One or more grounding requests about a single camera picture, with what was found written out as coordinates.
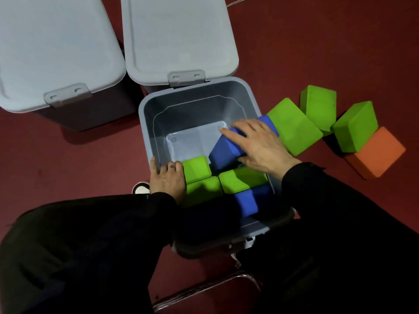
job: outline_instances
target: lid latch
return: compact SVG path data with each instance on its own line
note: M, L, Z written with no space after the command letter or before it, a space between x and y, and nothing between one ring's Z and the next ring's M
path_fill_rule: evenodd
M167 77L170 87L191 86L205 82L205 72L202 69L170 72Z
M87 88L87 85L79 82L65 88L47 92L44 94L44 101L53 108L59 108L91 96L92 93Z

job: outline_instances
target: bin lid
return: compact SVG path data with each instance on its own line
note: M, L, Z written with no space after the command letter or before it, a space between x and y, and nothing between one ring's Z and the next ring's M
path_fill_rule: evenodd
M172 84L171 73L176 73L172 78L178 77L178 85L195 75L204 76L203 82L230 76L238 68L225 0L121 3L127 71L139 84ZM177 72L185 72L185 81Z
M77 90L76 95L97 92L117 84L125 73L101 0L0 0L3 109L41 109L48 106L46 93L65 88L67 96Z

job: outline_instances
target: orange foam block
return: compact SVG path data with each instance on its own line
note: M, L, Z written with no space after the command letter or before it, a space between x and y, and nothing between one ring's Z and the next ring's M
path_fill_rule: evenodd
M380 177L406 148L385 128L380 127L359 152L345 159L364 179Z

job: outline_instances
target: foam block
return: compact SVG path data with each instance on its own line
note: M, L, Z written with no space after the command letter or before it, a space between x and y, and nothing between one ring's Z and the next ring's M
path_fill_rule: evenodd
M278 136L278 131L268 116L261 116L258 120L266 123L276 136ZM242 131L236 128L231 128L230 130L244 137L246 136ZM218 139L208 158L216 170L222 170L233 164L237 158L242 157L245 154L246 153L241 149L241 147L222 135Z
M186 184L211 177L211 169L205 155L182 162Z
M221 186L226 194L235 194L268 183L266 174L247 166L221 173Z
M212 200L223 195L218 177L213 176L186 185L186 198L182 202L183 208L188 208Z
M231 195L241 211L241 216L253 215L272 203L274 192L269 183Z
M301 92L300 109L325 137L336 122L336 91L308 85Z
M380 177L406 148L385 128L380 127L357 153L345 159L364 178Z
M288 152L296 156L323 137L323 133L289 99L268 112Z
M354 104L332 128L342 152L359 152L378 129L373 103Z

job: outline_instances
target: white sneaker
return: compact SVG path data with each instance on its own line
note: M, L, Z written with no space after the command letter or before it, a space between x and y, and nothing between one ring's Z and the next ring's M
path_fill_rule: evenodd
M132 189L133 194L150 194L150 184L147 182L139 182Z

